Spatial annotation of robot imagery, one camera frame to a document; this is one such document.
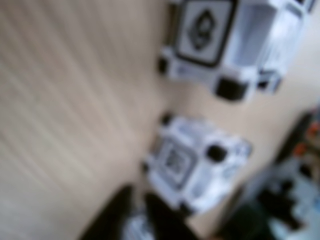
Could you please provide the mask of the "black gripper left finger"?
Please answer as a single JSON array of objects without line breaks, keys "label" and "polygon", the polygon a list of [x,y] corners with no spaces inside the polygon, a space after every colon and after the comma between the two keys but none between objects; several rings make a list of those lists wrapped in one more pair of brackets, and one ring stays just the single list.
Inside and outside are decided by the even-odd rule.
[{"label": "black gripper left finger", "polygon": [[124,185],[82,233],[83,240],[119,240],[132,210],[134,186]]}]

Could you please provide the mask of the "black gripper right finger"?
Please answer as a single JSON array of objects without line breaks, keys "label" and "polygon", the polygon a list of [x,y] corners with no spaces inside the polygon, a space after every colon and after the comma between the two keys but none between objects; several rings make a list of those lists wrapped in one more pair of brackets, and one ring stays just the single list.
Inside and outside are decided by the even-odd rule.
[{"label": "black gripper right finger", "polygon": [[145,195],[147,215],[154,228],[156,240],[198,240],[185,222],[157,195]]}]

